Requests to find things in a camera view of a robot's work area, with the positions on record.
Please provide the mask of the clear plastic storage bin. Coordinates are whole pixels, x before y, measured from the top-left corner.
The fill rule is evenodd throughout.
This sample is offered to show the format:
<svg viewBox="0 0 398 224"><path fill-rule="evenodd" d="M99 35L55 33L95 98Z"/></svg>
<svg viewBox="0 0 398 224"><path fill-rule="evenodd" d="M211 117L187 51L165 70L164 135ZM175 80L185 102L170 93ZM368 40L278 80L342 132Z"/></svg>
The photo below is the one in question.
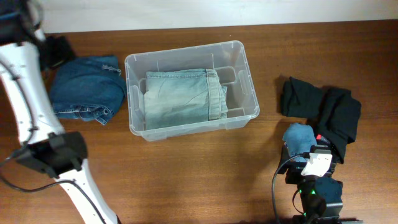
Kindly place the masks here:
<svg viewBox="0 0 398 224"><path fill-rule="evenodd" d="M129 129L146 141L195 134L219 129L243 128L259 115L244 45L238 40L208 45L128 55L126 70ZM220 83L227 86L225 119L148 130L145 122L144 93L147 72L172 72L194 68L217 71Z"/></svg>

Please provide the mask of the dark blue jeans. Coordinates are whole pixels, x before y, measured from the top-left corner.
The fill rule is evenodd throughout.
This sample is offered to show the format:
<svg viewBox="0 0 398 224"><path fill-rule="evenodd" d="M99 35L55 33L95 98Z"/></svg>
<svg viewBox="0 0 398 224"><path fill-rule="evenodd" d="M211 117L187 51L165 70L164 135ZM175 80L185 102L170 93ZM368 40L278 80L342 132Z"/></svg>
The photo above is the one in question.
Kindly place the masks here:
<svg viewBox="0 0 398 224"><path fill-rule="evenodd" d="M55 75L49 98L59 119L97 121L105 125L127 97L115 55L76 58Z"/></svg>

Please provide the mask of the large black garment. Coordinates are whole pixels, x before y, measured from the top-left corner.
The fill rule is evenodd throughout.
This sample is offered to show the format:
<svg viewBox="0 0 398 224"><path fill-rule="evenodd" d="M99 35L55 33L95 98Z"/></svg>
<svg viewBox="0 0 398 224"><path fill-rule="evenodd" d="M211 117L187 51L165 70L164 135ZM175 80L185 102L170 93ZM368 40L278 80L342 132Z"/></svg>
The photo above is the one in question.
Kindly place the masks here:
<svg viewBox="0 0 398 224"><path fill-rule="evenodd" d="M351 91L330 88L322 104L317 124L317 134L332 145L336 161L343 164L346 147L355 142L361 116L361 103L351 96Z"/></svg>

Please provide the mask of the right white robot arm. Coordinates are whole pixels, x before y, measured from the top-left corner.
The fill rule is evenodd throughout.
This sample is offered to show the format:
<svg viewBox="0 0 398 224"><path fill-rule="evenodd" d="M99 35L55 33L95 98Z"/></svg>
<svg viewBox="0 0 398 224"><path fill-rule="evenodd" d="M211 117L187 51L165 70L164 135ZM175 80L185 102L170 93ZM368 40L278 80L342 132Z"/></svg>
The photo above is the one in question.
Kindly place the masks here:
<svg viewBox="0 0 398 224"><path fill-rule="evenodd" d="M327 146L312 146L297 155L282 147L279 166L272 179L272 204L277 223L281 220L275 204L275 181L285 176L285 183L296 186L293 199L300 197L302 210L291 218L292 223L363 223L356 218L341 218L343 183L332 178L336 162Z"/></svg>

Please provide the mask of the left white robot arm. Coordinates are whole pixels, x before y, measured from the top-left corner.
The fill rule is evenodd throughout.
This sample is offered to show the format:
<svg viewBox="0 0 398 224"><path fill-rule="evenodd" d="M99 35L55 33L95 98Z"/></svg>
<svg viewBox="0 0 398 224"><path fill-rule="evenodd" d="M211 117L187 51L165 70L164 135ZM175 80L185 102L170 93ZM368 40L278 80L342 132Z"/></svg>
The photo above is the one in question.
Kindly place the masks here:
<svg viewBox="0 0 398 224"><path fill-rule="evenodd" d="M49 50L37 1L1 1L1 80L17 123L20 148L1 162L18 164L53 179L68 194L85 223L119 223L90 172L79 132L65 132L55 116L42 72Z"/></svg>

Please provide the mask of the light blue jeans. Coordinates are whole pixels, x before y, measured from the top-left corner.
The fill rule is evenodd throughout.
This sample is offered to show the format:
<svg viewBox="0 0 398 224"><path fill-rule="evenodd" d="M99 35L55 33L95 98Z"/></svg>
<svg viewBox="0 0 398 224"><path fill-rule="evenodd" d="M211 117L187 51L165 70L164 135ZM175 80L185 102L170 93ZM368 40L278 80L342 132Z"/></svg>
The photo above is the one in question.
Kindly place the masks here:
<svg viewBox="0 0 398 224"><path fill-rule="evenodd" d="M227 91L213 69L147 72L146 129L226 119Z"/></svg>

